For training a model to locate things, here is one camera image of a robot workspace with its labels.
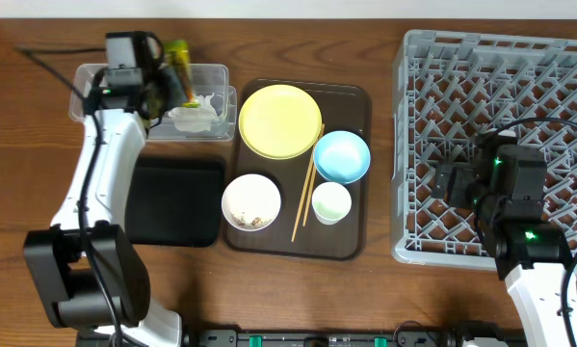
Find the green orange snack wrapper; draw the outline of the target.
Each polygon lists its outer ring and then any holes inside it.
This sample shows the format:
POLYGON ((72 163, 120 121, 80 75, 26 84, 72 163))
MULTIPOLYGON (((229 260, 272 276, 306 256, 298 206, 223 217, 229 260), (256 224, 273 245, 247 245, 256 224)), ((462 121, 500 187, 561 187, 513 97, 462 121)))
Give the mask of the green orange snack wrapper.
POLYGON ((199 108, 196 90, 194 88, 189 45, 185 40, 174 40, 164 44, 166 63, 176 72, 185 95, 182 106, 199 108))

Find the white bowl with rice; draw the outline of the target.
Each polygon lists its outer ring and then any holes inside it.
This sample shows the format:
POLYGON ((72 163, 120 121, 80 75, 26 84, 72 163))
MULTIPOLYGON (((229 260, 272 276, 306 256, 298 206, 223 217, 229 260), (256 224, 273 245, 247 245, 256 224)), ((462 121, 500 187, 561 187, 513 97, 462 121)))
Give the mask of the white bowl with rice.
POLYGON ((254 232, 269 227, 280 209, 279 189, 261 174, 240 175, 223 191, 223 216, 232 227, 241 231, 254 232))

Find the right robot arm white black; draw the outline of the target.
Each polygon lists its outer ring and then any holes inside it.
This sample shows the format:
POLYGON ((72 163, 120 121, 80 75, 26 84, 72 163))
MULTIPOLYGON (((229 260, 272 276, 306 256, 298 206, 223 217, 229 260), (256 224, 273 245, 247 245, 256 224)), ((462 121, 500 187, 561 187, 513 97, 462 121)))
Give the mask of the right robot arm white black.
POLYGON ((432 197, 474 214, 530 346, 577 346, 576 263, 543 218, 547 164, 534 147, 485 147, 471 164, 439 162, 432 197))

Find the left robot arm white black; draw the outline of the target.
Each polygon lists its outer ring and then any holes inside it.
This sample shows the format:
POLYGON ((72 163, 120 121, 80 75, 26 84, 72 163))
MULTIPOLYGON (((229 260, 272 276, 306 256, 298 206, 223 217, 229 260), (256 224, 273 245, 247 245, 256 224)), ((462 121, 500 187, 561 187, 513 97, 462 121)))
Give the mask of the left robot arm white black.
POLYGON ((82 99, 85 139, 61 208, 23 253, 49 322, 105 334, 113 346, 180 346, 182 319, 151 296, 123 230, 148 118, 164 106, 156 68, 108 65, 82 99))

